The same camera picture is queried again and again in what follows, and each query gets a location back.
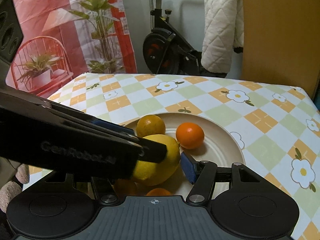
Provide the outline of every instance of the flower center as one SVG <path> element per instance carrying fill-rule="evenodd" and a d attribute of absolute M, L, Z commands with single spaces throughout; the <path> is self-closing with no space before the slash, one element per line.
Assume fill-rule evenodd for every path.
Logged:
<path fill-rule="evenodd" d="M 301 173 L 302 176 L 306 176 L 306 175 L 307 175 L 307 170 L 304 169 L 304 168 L 302 168 L 302 169 L 300 170 L 300 173 Z"/>

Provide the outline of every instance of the table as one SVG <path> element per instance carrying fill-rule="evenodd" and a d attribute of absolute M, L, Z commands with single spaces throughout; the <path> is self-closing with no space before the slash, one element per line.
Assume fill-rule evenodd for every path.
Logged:
<path fill-rule="evenodd" d="M 213 120 L 235 138 L 249 168 L 298 203 L 292 237 L 320 239 L 320 113 L 303 89 L 210 77 L 84 73 L 49 99 L 121 125 L 162 112 Z M 30 183 L 48 172 L 31 167 Z"/>

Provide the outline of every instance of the citrus fruit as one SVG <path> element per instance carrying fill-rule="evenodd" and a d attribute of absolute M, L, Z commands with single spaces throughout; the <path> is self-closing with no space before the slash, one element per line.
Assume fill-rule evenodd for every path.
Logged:
<path fill-rule="evenodd" d="M 170 196 L 171 193 L 164 188 L 154 188 L 150 190 L 146 196 L 158 197 L 158 196 Z"/>
<path fill-rule="evenodd" d="M 113 185 L 113 189 L 117 195 L 124 196 L 136 196 L 138 191 L 137 185 L 133 181 L 126 179 L 117 179 Z"/>
<path fill-rule="evenodd" d="M 164 134 L 148 135 L 144 138 L 165 144 L 167 155 L 161 163 L 138 161 L 132 180 L 145 186 L 155 186 L 165 182 L 178 168 L 180 163 L 179 143 L 175 138 Z"/>
<path fill-rule="evenodd" d="M 176 138 L 183 148 L 192 150 L 202 145 L 204 132 L 199 125 L 192 122 L 185 122 L 178 126 Z"/>
<path fill-rule="evenodd" d="M 152 134 L 165 134 L 165 124 L 159 116 L 149 114 L 140 118 L 136 131 L 138 137 L 145 137 Z"/>

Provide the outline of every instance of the black circular motor housing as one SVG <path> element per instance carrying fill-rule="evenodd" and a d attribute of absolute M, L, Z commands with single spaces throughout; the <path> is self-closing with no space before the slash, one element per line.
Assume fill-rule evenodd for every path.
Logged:
<path fill-rule="evenodd" d="M 10 202 L 6 215 L 17 234 L 55 239 L 85 227 L 94 216 L 94 205 L 81 192 L 23 192 Z"/>
<path fill-rule="evenodd" d="M 143 57 L 147 67 L 153 74 L 177 74 L 179 71 L 180 55 L 172 43 L 166 50 L 166 37 L 158 33 L 150 33 L 143 42 Z"/>
<path fill-rule="evenodd" d="M 212 200 L 211 214 L 222 229 L 244 239 L 290 235 L 298 221 L 299 208 L 291 197 L 279 193 L 262 190 L 248 194 L 231 188 Z"/>

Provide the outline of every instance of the plate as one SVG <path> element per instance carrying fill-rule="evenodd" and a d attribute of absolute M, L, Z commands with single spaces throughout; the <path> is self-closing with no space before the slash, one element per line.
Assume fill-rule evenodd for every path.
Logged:
<path fill-rule="evenodd" d="M 180 147 L 180 152 L 189 153 L 197 161 L 208 160 L 216 163 L 219 167 L 231 167 L 232 163 L 238 162 L 245 164 L 244 156 L 234 138 L 220 125 L 204 117 L 187 113 L 161 113 L 155 114 L 165 123 L 166 134 L 175 137 L 177 127 L 184 122 L 198 124 L 204 131 L 204 143 L 195 150 L 186 150 Z M 126 124 L 125 127 L 131 128 L 136 132 L 138 120 Z M 179 166 L 176 172 L 164 183 L 146 187 L 138 184 L 138 192 L 146 194 L 153 188 L 165 188 L 174 195 L 181 195 L 184 199 L 188 196 L 192 185 L 185 178 Z M 216 183 L 213 198 L 228 189 L 228 183 Z"/>

